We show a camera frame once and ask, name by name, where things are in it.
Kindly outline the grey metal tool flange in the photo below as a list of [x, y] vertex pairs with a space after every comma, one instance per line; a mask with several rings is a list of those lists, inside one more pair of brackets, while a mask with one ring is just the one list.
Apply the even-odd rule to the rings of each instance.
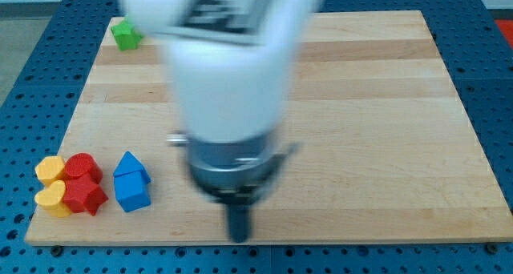
[[251, 205], [272, 192], [299, 143], [277, 145], [270, 132], [234, 143], [207, 143], [175, 131], [168, 144], [182, 147], [193, 183], [215, 203]]

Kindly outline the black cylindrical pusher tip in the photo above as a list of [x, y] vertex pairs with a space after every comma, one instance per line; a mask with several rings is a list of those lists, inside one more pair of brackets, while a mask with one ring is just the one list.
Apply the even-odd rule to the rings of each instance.
[[247, 205], [227, 206], [228, 234], [235, 243], [245, 242], [251, 234], [251, 212]]

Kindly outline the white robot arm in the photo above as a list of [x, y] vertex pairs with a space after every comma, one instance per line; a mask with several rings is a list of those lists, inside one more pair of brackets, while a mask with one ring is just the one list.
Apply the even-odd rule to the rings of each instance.
[[233, 242], [282, 168], [278, 130], [305, 25], [323, 0], [119, 0], [161, 41], [194, 184], [226, 209]]

